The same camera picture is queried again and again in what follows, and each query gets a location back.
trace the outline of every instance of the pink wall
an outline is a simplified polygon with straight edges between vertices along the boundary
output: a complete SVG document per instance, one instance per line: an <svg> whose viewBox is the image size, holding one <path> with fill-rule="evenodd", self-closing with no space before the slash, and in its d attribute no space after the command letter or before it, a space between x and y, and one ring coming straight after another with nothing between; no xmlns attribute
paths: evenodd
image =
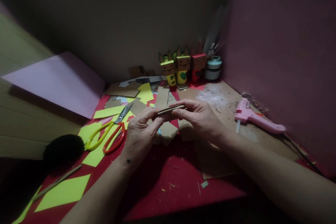
<svg viewBox="0 0 336 224"><path fill-rule="evenodd" d="M336 175L335 0L231 0L224 80Z"/></svg>

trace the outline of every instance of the hand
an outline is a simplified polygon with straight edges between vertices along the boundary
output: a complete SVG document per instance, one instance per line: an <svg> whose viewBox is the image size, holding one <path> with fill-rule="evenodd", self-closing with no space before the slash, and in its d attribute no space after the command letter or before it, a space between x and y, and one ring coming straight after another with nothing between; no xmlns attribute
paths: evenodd
<svg viewBox="0 0 336 224"><path fill-rule="evenodd" d="M178 119L185 119L192 124L196 133L204 140L219 146L225 126L212 111L209 104L205 101L194 101L183 99L170 105L184 105L187 110L175 109L172 114Z"/></svg>
<svg viewBox="0 0 336 224"><path fill-rule="evenodd" d="M159 111L159 108L148 107L128 123L127 139L119 160L131 172L136 170L148 154L158 129L169 120L168 115L155 117ZM152 118L155 119L148 125L147 122Z"/></svg>

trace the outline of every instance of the pink glue gun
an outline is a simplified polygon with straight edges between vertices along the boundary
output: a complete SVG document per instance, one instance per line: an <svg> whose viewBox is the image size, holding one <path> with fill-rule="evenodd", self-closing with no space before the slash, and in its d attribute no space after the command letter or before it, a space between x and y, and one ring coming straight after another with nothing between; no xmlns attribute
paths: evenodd
<svg viewBox="0 0 336 224"><path fill-rule="evenodd" d="M237 120L237 133L239 133L240 122L245 123L247 121L251 121L259 127L263 128L264 130L267 130L273 134L280 134L286 131L286 128L283 125L267 121L254 113L253 110L250 108L250 102L246 98L241 99L238 103L236 115L234 116L234 118Z"/></svg>

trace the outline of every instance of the yellow scissors handle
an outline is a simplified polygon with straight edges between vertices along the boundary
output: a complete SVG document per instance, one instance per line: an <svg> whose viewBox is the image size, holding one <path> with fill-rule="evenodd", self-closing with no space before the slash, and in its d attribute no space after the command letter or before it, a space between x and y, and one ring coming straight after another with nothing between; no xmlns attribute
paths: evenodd
<svg viewBox="0 0 336 224"><path fill-rule="evenodd" d="M96 149L96 148L102 143L102 141L104 140L104 138L106 137L107 133L110 131L110 129L112 128L113 125L114 125L114 124L113 124L113 122L111 121L111 122L106 123L105 125L101 126L101 127L100 127L99 129L97 129L96 131L94 131L94 132L92 133L92 135L90 136L88 142L86 143L86 148L87 148L89 151L93 151L94 149ZM108 128L105 130L105 132L104 132L104 134L101 136L101 138L98 139L97 143L94 144L93 146L90 146L91 141L92 141L92 139L95 137L95 135L99 134L100 131L101 131L102 129L106 128L106 127L108 127Z"/></svg>

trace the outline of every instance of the wooden stick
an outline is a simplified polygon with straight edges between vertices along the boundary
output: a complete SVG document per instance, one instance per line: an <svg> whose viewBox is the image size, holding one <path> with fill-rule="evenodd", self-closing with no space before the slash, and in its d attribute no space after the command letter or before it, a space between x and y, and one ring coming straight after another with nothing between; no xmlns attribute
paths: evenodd
<svg viewBox="0 0 336 224"><path fill-rule="evenodd" d="M39 194L37 194L33 198L33 202L35 202L36 200L38 200L39 198L41 198L44 194L46 194L47 192L49 192L51 189L53 189L55 186L57 186L59 183L61 183L63 180L65 180L67 177L69 177L71 174L73 174L75 171L77 171L81 167L82 167L82 164L80 164L79 166L76 166L71 171L67 172L62 177L60 177L59 179L57 179L54 183L52 183L50 186L48 186L47 188L45 188L42 192L40 192Z"/></svg>
<svg viewBox="0 0 336 224"><path fill-rule="evenodd" d="M184 105L176 105L176 106L173 106L173 107L165 108L165 109L158 112L158 116L163 115L163 114L171 114L172 111L177 109L177 108L178 109L185 109L185 106Z"/></svg>

